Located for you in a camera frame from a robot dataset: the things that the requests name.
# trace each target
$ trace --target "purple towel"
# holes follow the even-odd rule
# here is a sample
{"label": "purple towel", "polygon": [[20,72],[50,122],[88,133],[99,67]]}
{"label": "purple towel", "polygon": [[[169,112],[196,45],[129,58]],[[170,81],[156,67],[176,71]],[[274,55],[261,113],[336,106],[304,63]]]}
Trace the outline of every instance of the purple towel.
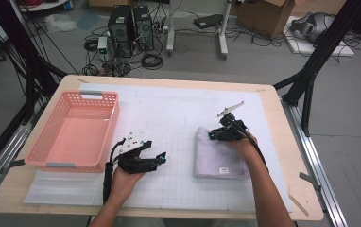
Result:
{"label": "purple towel", "polygon": [[249,179],[248,166],[236,150],[225,142],[210,140],[208,130],[198,128],[196,142],[196,178]]}

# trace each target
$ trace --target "person's right arm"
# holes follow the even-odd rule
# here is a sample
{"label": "person's right arm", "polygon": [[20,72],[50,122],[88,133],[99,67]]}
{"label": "person's right arm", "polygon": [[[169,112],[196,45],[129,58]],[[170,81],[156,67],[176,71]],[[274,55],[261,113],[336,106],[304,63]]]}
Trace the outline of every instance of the person's right arm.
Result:
{"label": "person's right arm", "polygon": [[229,142],[249,167],[259,227],[293,226],[277,187],[257,150],[248,139]]}

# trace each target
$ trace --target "white mat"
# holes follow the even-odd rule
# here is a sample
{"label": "white mat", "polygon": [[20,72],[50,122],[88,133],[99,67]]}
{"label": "white mat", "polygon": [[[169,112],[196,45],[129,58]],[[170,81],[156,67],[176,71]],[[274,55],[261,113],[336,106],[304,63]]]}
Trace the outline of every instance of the white mat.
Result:
{"label": "white mat", "polygon": [[[250,180],[193,177],[198,127],[220,127],[216,114],[225,107],[244,101],[246,104],[232,113],[242,119],[258,138],[271,177],[287,210],[292,211],[263,106],[257,94],[105,84],[83,84],[81,89],[119,93],[121,113],[114,143],[131,131],[140,132],[143,140],[152,141],[152,147],[144,150],[141,157],[155,157],[161,152],[167,152],[167,162],[159,166],[156,172],[147,173],[137,183],[125,203],[126,207],[254,212]],[[67,174],[57,177],[56,173],[40,172],[36,175],[25,202],[102,204],[102,174],[86,177],[74,174],[73,178],[78,181],[73,181],[67,179]]]}
{"label": "white mat", "polygon": [[[287,37],[287,43],[289,44],[290,50],[294,54],[303,54],[303,55],[311,55],[314,52],[313,44],[304,39],[303,36],[300,35],[298,31],[291,31],[289,28],[292,24],[293,20],[297,20],[299,17],[290,16],[287,20],[286,26],[284,27],[284,35],[292,36]],[[339,46],[334,50],[332,56],[343,56],[343,57],[352,57],[354,53],[352,50],[346,46],[346,44],[342,41]]]}

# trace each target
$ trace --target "forearm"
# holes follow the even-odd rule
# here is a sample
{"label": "forearm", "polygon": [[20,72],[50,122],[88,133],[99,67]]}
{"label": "forearm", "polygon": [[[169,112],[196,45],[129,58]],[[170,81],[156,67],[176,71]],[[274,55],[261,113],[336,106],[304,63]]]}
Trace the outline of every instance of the forearm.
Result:
{"label": "forearm", "polygon": [[116,198],[115,196],[109,197],[107,202],[95,216],[92,223],[90,223],[90,227],[112,227],[113,222],[115,221],[115,217],[121,209],[122,205],[125,203],[125,200],[121,200]]}
{"label": "forearm", "polygon": [[260,227],[293,226],[284,202],[257,152],[245,158],[251,175]]}

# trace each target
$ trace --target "metal stand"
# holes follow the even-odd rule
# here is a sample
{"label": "metal stand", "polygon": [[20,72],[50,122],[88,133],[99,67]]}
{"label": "metal stand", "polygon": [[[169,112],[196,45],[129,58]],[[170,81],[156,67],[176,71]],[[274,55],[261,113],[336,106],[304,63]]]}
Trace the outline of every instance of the metal stand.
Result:
{"label": "metal stand", "polygon": [[360,14],[361,0],[346,1],[300,72],[274,85],[275,89],[279,90],[292,84],[287,94],[282,96],[283,101],[292,106],[297,106],[300,97],[304,94],[301,127],[306,136],[310,136],[308,125],[316,76]]}
{"label": "metal stand", "polygon": [[[231,11],[232,0],[227,0],[225,5],[225,10],[223,14],[222,26],[218,30],[219,44],[221,47],[221,56],[224,60],[228,58],[228,47],[225,40],[225,30],[227,28],[228,17]],[[175,9],[173,1],[169,2],[169,26],[168,26],[168,38],[166,40],[166,52],[168,56],[172,56],[172,51],[174,50],[174,40],[175,40],[175,27],[174,27],[174,13]]]}

